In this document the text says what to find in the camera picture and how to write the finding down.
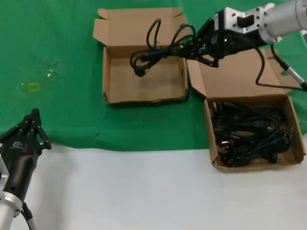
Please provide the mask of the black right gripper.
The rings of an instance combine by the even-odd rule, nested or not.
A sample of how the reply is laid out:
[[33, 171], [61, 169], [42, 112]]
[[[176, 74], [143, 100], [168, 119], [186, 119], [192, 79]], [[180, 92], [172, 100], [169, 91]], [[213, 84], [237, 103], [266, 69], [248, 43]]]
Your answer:
[[[246, 34], [231, 30], [214, 32], [213, 18], [209, 18], [197, 32], [194, 27], [192, 28], [192, 38], [185, 43], [185, 48], [189, 52], [188, 59], [213, 68], [219, 67], [218, 58], [265, 45], [258, 31]], [[204, 58], [205, 55], [209, 55], [213, 60]]]

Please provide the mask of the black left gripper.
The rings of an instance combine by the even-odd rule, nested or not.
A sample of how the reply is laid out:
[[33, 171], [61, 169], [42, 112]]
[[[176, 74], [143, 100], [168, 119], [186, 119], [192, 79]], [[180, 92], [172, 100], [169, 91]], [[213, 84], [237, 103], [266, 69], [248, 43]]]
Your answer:
[[[41, 144], [35, 139], [37, 135]], [[39, 109], [34, 108], [20, 123], [1, 134], [0, 140], [0, 153], [9, 172], [4, 191], [25, 199], [41, 150], [52, 149]]]

